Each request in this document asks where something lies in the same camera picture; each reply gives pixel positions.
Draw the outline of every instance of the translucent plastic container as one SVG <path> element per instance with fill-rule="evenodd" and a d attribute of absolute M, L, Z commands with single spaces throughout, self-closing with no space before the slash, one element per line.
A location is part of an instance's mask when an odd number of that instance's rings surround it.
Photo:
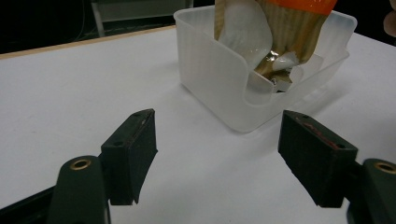
<path fill-rule="evenodd" d="M 230 128 L 251 132 L 324 85 L 349 56 L 347 42 L 357 21 L 333 11 L 320 32 L 311 59 L 293 67 L 287 92 L 254 71 L 239 54 L 214 39 L 214 7 L 174 14 L 180 81 Z"/>

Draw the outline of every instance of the white surface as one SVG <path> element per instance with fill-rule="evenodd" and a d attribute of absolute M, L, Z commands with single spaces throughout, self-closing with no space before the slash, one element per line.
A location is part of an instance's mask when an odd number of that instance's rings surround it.
<path fill-rule="evenodd" d="M 367 158 L 396 161 L 396 48 L 361 35 L 306 113 Z M 280 116 L 231 131 L 180 83 L 174 29 L 0 61 L 0 207 L 55 184 L 64 162 L 99 155 L 132 113 L 156 110 L 159 153 L 140 204 L 113 223 L 347 223 L 316 207 L 276 152 Z"/>

